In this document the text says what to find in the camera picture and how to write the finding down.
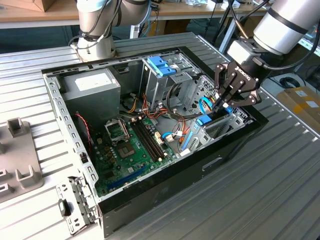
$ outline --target metal bracket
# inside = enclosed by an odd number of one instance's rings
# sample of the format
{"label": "metal bracket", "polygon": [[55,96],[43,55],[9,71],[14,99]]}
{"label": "metal bracket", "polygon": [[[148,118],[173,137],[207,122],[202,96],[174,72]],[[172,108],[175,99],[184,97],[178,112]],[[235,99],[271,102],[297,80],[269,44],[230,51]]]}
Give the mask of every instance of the metal bracket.
{"label": "metal bracket", "polygon": [[19,117],[0,127],[0,203],[44,183],[29,123]]}
{"label": "metal bracket", "polygon": [[98,219],[96,202],[82,176],[68,177],[68,180],[56,186],[56,191],[61,215],[71,235],[79,233]]}

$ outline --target connector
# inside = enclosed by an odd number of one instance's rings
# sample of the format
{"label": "connector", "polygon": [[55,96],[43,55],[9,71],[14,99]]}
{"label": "connector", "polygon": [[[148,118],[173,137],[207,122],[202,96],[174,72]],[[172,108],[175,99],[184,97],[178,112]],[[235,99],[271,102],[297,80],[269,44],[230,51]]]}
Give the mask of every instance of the connector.
{"label": "connector", "polygon": [[161,134],[158,131],[156,131],[154,133],[154,136],[155,136],[156,139],[160,139],[161,138]]}
{"label": "connector", "polygon": [[174,138],[172,137],[172,134],[169,134],[168,136],[165,137],[165,140],[170,143],[174,141]]}

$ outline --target white label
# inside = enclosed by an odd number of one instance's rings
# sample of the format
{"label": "white label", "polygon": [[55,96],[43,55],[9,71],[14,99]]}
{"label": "white label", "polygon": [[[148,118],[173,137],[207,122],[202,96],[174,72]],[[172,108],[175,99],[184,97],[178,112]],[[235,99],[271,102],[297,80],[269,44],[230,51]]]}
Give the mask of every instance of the white label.
{"label": "white label", "polygon": [[300,97],[307,97],[308,95],[304,91],[295,91]]}
{"label": "white label", "polygon": [[98,88],[111,83],[112,82],[105,73],[100,73],[92,76],[85,76],[75,80],[75,84],[78,86],[78,89],[80,91]]}
{"label": "white label", "polygon": [[314,101],[307,101],[306,102],[310,107],[312,108],[318,108],[318,104],[316,104]]}
{"label": "white label", "polygon": [[173,65],[170,66],[170,68],[172,68],[172,69],[178,69],[179,67],[178,67],[178,65],[173,64]]}

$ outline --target cardboard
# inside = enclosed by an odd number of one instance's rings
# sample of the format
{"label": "cardboard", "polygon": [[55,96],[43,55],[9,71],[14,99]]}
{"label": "cardboard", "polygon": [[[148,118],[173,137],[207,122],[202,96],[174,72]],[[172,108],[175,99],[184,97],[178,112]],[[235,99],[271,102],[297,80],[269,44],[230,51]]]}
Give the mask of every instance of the cardboard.
{"label": "cardboard", "polygon": [[307,86],[289,88],[276,98],[320,134],[320,96]]}
{"label": "cardboard", "polygon": [[56,0],[0,0],[0,4],[45,12],[55,1]]}

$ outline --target aluminum table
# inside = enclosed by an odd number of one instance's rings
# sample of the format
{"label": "aluminum table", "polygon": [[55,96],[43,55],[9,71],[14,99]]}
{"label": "aluminum table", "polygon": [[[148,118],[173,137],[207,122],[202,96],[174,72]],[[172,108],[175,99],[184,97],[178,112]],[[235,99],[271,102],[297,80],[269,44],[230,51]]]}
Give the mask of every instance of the aluminum table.
{"label": "aluminum table", "polygon": [[[116,42],[121,54],[189,47],[209,67],[227,59],[193,33]],[[40,70],[79,63],[70,47],[0,55],[0,126],[31,125],[44,185],[0,203],[0,238],[70,239],[55,185],[78,170],[70,160]],[[310,239],[320,234],[319,135],[266,91],[256,108],[269,123],[209,176],[115,232],[111,240]],[[102,239],[95,224],[74,238]]]}

